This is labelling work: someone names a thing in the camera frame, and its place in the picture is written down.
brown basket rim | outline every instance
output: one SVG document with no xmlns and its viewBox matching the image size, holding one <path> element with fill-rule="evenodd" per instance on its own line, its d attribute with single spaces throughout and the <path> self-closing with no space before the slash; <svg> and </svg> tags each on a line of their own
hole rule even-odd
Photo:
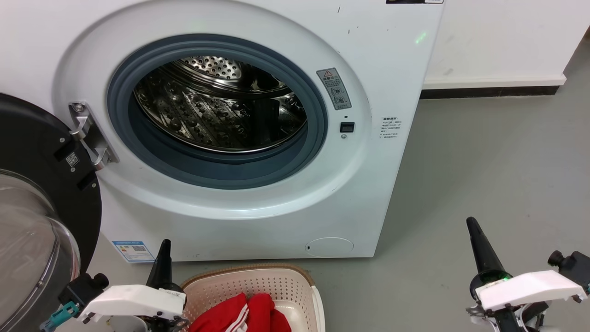
<svg viewBox="0 0 590 332">
<path fill-rule="evenodd" d="M 312 276 L 310 276 L 304 269 L 300 268 L 297 265 L 293 265 L 293 264 L 289 264 L 289 263 L 258 263 L 258 264 L 236 266 L 233 268 L 219 269 L 219 270 L 214 270 L 214 271 L 209 271 L 209 272 L 197 274 L 197 275 L 187 279 L 185 282 L 183 282 L 181 284 L 181 288 L 185 289 L 188 285 L 192 284 L 193 282 L 195 282 L 197 280 L 209 278 L 210 276 L 228 274 L 231 272 L 249 271 L 249 270 L 263 270 L 263 269 L 292 270 L 292 271 L 298 272 L 300 275 L 303 275 L 303 277 L 305 278 L 305 280 L 307 280 L 307 282 L 309 283 L 310 286 L 315 286 L 315 282 L 313 281 Z"/>
</svg>

washing machine door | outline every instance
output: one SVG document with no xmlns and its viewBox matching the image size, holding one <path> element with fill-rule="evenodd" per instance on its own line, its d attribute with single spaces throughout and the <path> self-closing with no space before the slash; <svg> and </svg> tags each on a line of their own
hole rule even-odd
<svg viewBox="0 0 590 332">
<path fill-rule="evenodd" d="M 0 331 L 34 331 L 90 263 L 99 184 L 65 124 L 2 94 L 0 142 Z"/>
</svg>

door hinge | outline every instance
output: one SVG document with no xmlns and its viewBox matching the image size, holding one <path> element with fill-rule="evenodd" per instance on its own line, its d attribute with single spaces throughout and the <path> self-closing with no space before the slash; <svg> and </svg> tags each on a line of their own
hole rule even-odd
<svg viewBox="0 0 590 332">
<path fill-rule="evenodd" d="M 94 121 L 87 103 L 70 103 L 70 115 L 77 126 L 70 131 L 70 135 L 82 142 L 96 170 L 102 170 L 107 163 L 119 162 L 117 155 Z"/>
</svg>

black baseboard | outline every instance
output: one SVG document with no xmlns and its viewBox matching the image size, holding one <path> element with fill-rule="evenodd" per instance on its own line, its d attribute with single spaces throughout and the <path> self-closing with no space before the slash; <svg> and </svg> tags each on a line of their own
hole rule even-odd
<svg viewBox="0 0 590 332">
<path fill-rule="evenodd" d="M 465 89 L 422 90 L 420 99 L 482 98 L 506 96 L 553 96 L 559 89 L 554 86 L 509 86 L 509 87 L 472 87 Z"/>
</svg>

white washing machine front panel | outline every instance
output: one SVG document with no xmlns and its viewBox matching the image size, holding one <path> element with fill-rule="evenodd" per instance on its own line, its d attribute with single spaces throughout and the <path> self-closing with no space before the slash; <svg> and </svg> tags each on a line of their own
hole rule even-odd
<svg viewBox="0 0 590 332">
<path fill-rule="evenodd" d="M 309 257 L 306 245 L 324 237 L 353 243 L 352 250 L 332 256 L 373 255 L 442 5 L 61 0 L 1 8 L 0 92 L 34 103 L 70 127 L 67 105 L 87 102 L 120 159 L 98 172 L 102 232 L 109 240 L 143 241 L 156 252 L 169 238 L 176 261 Z M 307 74 L 328 119 L 323 146 L 309 164 L 274 184 L 221 190 L 170 178 L 133 154 L 107 113 L 113 73 L 143 46 L 186 34 L 242 38 Z M 337 68 L 351 108 L 334 109 L 316 74 L 329 68 Z M 384 118 L 401 122 L 394 138 L 382 135 Z M 341 122 L 355 123 L 346 138 Z"/>
</svg>

